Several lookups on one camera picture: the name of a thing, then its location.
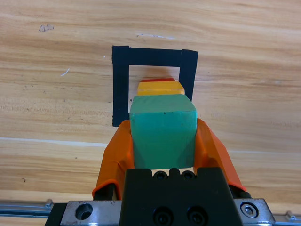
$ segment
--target wooden block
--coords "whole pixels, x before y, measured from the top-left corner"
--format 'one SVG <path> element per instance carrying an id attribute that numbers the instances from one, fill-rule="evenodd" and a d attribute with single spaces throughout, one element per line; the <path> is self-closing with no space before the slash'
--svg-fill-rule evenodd
<path id="1" fill-rule="evenodd" d="M 183 86 L 178 81 L 148 81 L 140 82 L 138 96 L 185 94 Z"/>
<path id="2" fill-rule="evenodd" d="M 141 82 L 149 82 L 149 81 L 175 81 L 174 78 L 168 78 L 168 79 L 143 79 Z"/>
<path id="3" fill-rule="evenodd" d="M 185 95 L 134 97 L 130 110 L 135 168 L 189 168 L 197 111 Z"/>

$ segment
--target green block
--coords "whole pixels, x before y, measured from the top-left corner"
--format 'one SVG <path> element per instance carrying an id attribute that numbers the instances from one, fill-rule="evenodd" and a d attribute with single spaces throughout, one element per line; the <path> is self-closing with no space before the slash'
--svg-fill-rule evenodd
<path id="1" fill-rule="evenodd" d="M 130 110 L 135 168 L 189 168 L 197 111 L 185 95 L 134 97 Z"/>

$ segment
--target wooden table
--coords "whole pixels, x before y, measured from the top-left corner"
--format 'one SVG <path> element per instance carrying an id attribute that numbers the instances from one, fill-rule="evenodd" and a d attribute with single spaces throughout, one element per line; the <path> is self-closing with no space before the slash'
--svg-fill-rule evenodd
<path id="1" fill-rule="evenodd" d="M 298 0 L 2 0 L 0 199 L 91 199 L 116 131 L 111 47 L 129 45 L 198 51 L 199 118 L 253 197 L 301 213 L 300 10 Z M 129 99 L 141 79 L 178 73 L 130 66 Z"/>

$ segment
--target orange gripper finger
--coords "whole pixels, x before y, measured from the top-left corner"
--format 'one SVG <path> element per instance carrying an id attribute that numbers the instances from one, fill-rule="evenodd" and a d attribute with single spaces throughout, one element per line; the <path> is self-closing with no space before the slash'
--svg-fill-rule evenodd
<path id="1" fill-rule="evenodd" d="M 193 166 L 195 173 L 199 167 L 220 167 L 228 185 L 246 191 L 239 180 L 225 146 L 201 119 L 198 119 L 196 133 Z"/>
<path id="2" fill-rule="evenodd" d="M 96 188 L 92 195 L 108 184 L 114 184 L 117 191 L 117 199 L 122 199 L 125 181 L 125 172 L 134 168 L 133 142 L 131 136 L 130 121 L 123 121 L 113 138 L 109 142 L 103 154 Z"/>

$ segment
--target black tape square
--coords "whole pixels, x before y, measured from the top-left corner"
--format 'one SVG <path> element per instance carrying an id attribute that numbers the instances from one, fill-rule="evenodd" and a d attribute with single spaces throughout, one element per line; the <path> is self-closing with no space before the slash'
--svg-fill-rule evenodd
<path id="1" fill-rule="evenodd" d="M 180 67 L 179 82 L 185 95 L 192 100 L 198 52 L 192 50 L 112 47 L 113 64 L 113 126 L 129 119 L 129 65 Z"/>

